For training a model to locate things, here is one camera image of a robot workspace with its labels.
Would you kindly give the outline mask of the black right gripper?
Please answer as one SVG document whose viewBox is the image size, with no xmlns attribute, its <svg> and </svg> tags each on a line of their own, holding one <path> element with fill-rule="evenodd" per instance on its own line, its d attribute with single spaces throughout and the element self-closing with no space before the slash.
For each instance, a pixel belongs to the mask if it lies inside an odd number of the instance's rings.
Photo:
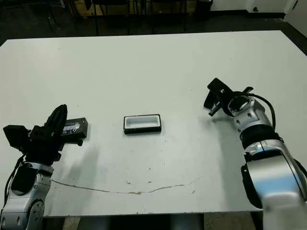
<svg viewBox="0 0 307 230">
<path fill-rule="evenodd" d="M 225 114 L 234 117 L 228 105 L 233 99 L 234 92 L 229 87 L 210 88 L 209 93 L 204 101 L 203 107 L 210 108 L 209 115 L 213 116 L 222 109 Z"/>
</svg>

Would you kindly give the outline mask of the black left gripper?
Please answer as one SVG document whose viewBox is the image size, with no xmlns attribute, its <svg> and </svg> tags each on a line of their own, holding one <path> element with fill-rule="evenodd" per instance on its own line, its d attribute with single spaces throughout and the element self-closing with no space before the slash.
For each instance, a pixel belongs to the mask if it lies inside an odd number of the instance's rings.
<svg viewBox="0 0 307 230">
<path fill-rule="evenodd" d="M 83 144 L 83 125 L 66 124 L 67 105 L 58 106 L 44 126 L 34 126 L 25 149 L 25 160 L 44 165 L 59 161 L 65 144 Z"/>
</svg>

